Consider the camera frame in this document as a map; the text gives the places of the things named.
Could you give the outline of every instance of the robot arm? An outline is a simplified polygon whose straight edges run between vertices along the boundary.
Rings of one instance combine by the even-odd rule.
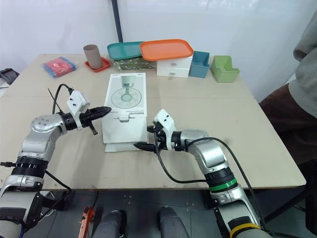
[[[193,140],[208,137],[208,134],[203,130],[177,131],[172,117],[165,110],[155,116],[153,124],[148,131],[158,138],[160,150],[187,151],[195,157],[209,185],[217,224],[223,237],[271,237],[260,229],[259,219],[217,142],[201,140],[190,144]],[[138,143],[135,146],[156,151],[155,145]]]
[[[0,237],[17,238],[24,229],[37,225],[43,205],[43,177],[57,139],[76,128],[90,127],[96,134],[92,121],[111,111],[109,107],[88,109],[90,103],[78,91],[71,93],[67,104],[69,113],[35,118],[16,163],[1,163],[14,168],[0,191]]]

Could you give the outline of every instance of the white box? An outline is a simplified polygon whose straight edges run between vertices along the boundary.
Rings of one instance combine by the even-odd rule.
[[[102,118],[106,152],[137,150],[135,142],[148,141],[145,73],[111,74]]]
[[[187,78],[193,57],[158,60],[157,75]]]

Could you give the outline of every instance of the orange tray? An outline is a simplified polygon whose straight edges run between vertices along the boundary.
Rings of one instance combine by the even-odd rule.
[[[111,66],[111,62],[108,61],[106,58],[101,57],[101,61],[102,61],[102,63],[103,63],[103,66],[102,66],[101,68],[97,68],[97,69],[91,68],[90,65],[89,65],[89,63],[88,63],[88,61],[85,62],[85,65],[86,65],[89,69],[91,69],[93,72],[95,72],[95,73],[98,73],[98,72],[100,72],[100,71],[103,71],[104,69],[109,68],[109,67]]]
[[[146,41],[140,44],[141,54],[145,60],[169,60],[193,55],[194,50],[187,41],[181,39]]]

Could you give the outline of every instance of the green container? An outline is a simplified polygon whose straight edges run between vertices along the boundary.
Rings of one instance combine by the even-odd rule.
[[[232,83],[240,73],[240,70],[232,67],[230,56],[214,56],[211,72],[218,83]]]

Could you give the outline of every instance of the white drawer box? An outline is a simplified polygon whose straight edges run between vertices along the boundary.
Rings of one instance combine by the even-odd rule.
[[[158,68],[190,68],[192,56],[178,59],[158,60]]]
[[[187,78],[189,73],[189,68],[172,68],[172,67],[161,67],[157,68],[158,76],[168,76],[168,77],[181,77]]]

